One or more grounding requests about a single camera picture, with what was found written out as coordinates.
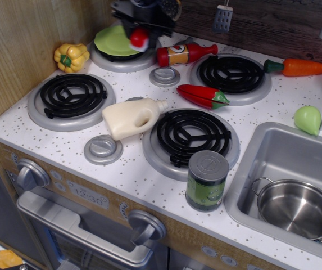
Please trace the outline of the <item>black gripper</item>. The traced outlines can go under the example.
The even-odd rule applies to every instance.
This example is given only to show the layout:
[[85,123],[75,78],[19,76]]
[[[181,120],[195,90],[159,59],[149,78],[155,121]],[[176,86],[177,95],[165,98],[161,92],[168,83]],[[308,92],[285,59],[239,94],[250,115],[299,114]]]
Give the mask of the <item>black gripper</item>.
[[135,28],[149,31],[149,47],[157,46],[159,37],[171,37],[176,21],[169,18],[161,8],[161,1],[113,1],[112,14],[118,18],[129,39]]

